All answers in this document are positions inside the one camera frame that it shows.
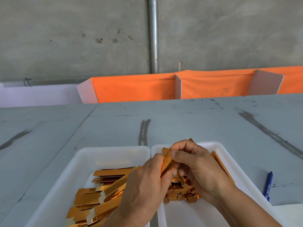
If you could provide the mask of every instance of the white bin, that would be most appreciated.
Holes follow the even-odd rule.
[[[74,204],[78,189],[90,186],[95,170],[142,166],[149,158],[150,149],[147,146],[88,147],[79,150],[26,227],[61,227]]]
[[[252,181],[239,167],[235,160],[229,155],[222,144],[218,142],[199,142],[197,144],[208,149],[209,152],[216,151],[235,181],[236,186],[254,199],[281,225],[286,227],[285,222],[276,214],[271,204],[265,199],[263,194],[258,190],[254,183],[252,183]],[[151,156],[153,157],[155,153],[162,153],[163,147],[169,148],[170,146],[170,144],[153,146],[151,148]],[[196,203],[188,203],[184,200],[172,201],[168,204],[164,204],[162,202],[157,213],[159,227],[229,226],[216,208],[203,199],[199,199]]]

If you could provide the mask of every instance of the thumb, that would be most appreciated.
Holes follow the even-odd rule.
[[[163,194],[163,196],[167,193],[167,189],[169,188],[169,185],[177,172],[178,169],[173,167],[161,178],[161,194]]]
[[[188,165],[192,169],[196,168],[199,156],[179,150],[171,150],[169,153],[174,161]]]

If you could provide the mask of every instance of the gray tabletop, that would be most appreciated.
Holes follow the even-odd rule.
[[[220,142],[260,191],[273,171],[272,205],[303,203],[302,115],[303,94],[2,108],[0,227],[25,226],[83,147],[190,137]]]

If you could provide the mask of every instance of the orange fabric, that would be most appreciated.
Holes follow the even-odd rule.
[[[99,103],[175,98],[173,73],[92,77]]]
[[[303,66],[257,69],[284,75],[278,94],[303,93]],[[192,99],[245,96],[254,70],[186,70],[176,74],[182,79],[182,99]]]
[[[278,94],[303,93],[303,66],[222,71],[191,71],[131,76],[92,77],[99,103],[175,99],[175,77],[182,99],[245,96],[254,70],[284,75]]]

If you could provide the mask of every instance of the person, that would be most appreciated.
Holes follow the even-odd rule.
[[[103,227],[144,227],[163,202],[177,173],[190,179],[200,196],[211,203],[232,227],[281,227],[262,207],[231,182],[207,149],[189,140],[170,147],[176,161],[160,178],[163,155],[155,154],[142,168],[129,174],[119,207]]]

